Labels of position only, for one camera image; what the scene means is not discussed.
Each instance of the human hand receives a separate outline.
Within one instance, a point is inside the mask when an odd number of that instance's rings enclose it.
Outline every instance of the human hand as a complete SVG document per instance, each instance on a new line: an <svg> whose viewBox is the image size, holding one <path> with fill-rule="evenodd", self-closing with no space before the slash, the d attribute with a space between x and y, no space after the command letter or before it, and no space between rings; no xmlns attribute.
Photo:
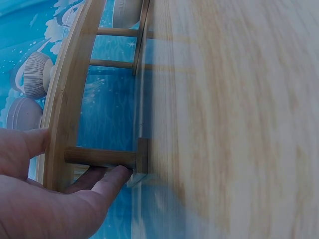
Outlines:
<svg viewBox="0 0 319 239"><path fill-rule="evenodd" d="M132 174L124 166L105 176L105 168L90 167L66 194L46 190L27 177L47 139L46 129L0 129L0 238L88 238Z"/></svg>

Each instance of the blue wall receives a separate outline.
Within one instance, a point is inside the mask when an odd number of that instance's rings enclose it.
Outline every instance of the blue wall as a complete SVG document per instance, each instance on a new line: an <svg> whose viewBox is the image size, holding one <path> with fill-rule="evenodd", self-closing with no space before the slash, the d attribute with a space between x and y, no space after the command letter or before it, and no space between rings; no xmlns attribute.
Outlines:
<svg viewBox="0 0 319 239"><path fill-rule="evenodd" d="M14 99L18 69L34 51L56 61L82 0L0 0L0 127ZM101 26L111 27L114 0L108 0ZM92 58L133 61L135 38L99 36ZM127 69L90 67L79 121L78 146L111 150L133 149L135 80ZM37 101L42 107L45 99ZM35 160L30 178L35 177ZM131 190L124 188L100 230L92 238L131 238Z"/></svg>

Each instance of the wooden rung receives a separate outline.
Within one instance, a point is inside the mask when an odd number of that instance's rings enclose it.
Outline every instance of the wooden rung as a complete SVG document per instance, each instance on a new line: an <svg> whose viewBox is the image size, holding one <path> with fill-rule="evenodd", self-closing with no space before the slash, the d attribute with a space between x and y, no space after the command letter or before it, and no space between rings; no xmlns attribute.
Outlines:
<svg viewBox="0 0 319 239"><path fill-rule="evenodd" d="M133 30L133 29L99 27L97 35L137 37L138 31L137 30Z"/></svg>
<svg viewBox="0 0 319 239"><path fill-rule="evenodd" d="M66 163L72 164L100 167L116 167L118 165L123 165L127 168L134 169L136 153L67 147L64 151L64 160Z"/></svg>
<svg viewBox="0 0 319 239"><path fill-rule="evenodd" d="M130 63L130 62L97 60L97 59L91 59L90 65L91 66L116 67L116 68L128 68L128 69L131 69L133 67L133 63Z"/></svg>

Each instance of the wood panel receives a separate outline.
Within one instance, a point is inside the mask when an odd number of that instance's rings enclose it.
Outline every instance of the wood panel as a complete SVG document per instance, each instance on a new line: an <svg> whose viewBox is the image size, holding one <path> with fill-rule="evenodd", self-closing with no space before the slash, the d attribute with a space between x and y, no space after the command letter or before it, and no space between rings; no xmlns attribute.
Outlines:
<svg viewBox="0 0 319 239"><path fill-rule="evenodd" d="M133 238L318 238L319 2L152 2L163 67Z"/></svg>
<svg viewBox="0 0 319 239"><path fill-rule="evenodd" d="M39 160L44 160L43 185L48 189L62 191L73 180L71 166L64 163L64 148L76 144L84 85L105 2L85 2L57 59L42 120L42 127L50 130L50 144ZM40 177L42 168L38 167Z"/></svg>

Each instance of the painted mural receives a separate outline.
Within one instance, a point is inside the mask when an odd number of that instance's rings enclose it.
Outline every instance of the painted mural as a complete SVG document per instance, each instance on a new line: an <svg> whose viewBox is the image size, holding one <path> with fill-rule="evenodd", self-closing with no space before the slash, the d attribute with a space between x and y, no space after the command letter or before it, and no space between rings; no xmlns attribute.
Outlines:
<svg viewBox="0 0 319 239"><path fill-rule="evenodd" d="M8 111L25 97L23 73L35 51L55 63L84 0L0 0L0 127ZM112 26L114 0L108 0L100 26ZM136 39L98 36L92 58L133 61ZM134 78L127 69L90 67L79 121L78 146L133 149ZM36 101L42 108L45 98ZM35 177L35 160L29 177ZM124 188L94 239L131 238L131 190Z"/></svg>

